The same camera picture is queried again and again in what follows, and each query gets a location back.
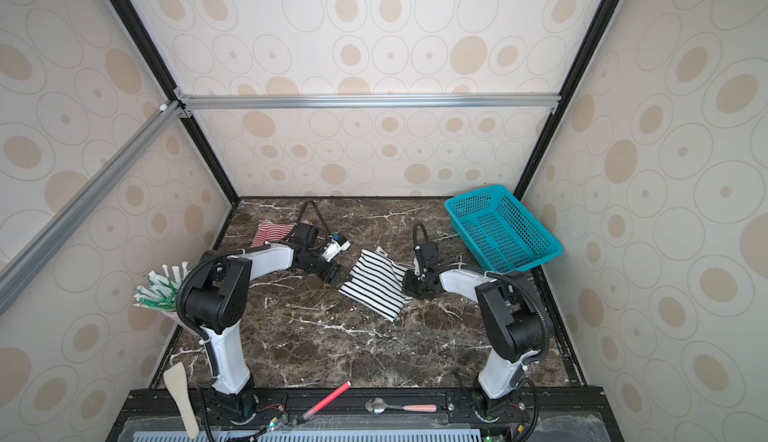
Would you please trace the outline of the black white striped tank top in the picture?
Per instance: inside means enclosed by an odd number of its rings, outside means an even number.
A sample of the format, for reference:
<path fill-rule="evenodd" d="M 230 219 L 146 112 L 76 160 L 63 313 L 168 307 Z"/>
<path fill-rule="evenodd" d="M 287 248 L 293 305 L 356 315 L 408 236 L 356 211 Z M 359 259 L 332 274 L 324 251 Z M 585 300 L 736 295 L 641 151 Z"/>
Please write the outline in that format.
<path fill-rule="evenodd" d="M 363 249 L 339 292 L 394 322 L 411 301 L 403 289 L 405 275 L 406 269 L 386 255 Z"/>

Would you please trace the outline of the red white striped tank top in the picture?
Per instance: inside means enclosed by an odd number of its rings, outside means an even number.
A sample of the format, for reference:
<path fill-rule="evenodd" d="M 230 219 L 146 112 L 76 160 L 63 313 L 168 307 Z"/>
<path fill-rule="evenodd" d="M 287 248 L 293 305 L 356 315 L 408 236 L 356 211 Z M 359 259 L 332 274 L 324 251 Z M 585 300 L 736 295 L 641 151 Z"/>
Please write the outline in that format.
<path fill-rule="evenodd" d="M 251 246 L 261 247 L 267 243 L 285 240 L 294 230 L 295 223 L 278 224 L 269 220 L 262 221 L 256 231 Z"/>

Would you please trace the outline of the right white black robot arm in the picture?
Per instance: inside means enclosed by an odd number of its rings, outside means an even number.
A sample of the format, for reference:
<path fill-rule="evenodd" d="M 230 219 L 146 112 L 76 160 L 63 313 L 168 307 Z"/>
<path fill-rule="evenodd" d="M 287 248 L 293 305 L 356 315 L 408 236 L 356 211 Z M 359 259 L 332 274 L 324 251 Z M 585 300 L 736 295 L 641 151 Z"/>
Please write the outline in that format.
<path fill-rule="evenodd" d="M 404 276 L 404 293 L 420 300 L 451 293 L 479 307 L 491 350 L 471 400 L 481 420 L 494 421 L 509 397 L 523 386 L 529 366 L 547 357 L 549 317 L 522 273 L 449 263 L 420 221 L 414 224 L 412 238 L 414 268 Z"/>

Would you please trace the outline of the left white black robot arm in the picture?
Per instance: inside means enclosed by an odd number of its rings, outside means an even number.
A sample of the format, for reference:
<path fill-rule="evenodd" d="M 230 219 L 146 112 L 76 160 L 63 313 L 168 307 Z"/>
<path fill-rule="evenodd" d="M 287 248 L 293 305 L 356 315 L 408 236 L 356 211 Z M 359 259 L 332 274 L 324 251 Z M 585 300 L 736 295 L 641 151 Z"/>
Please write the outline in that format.
<path fill-rule="evenodd" d="M 348 239 L 330 230 L 323 218 L 326 238 L 316 247 L 319 229 L 303 221 L 282 237 L 232 251 L 210 250 L 183 278 L 176 296 L 181 325 L 200 338 L 208 361 L 216 402 L 242 417 L 255 413 L 257 396 L 240 339 L 250 284 L 275 272 L 293 271 L 315 275 L 336 287 L 348 272 L 334 260 L 350 247 Z"/>

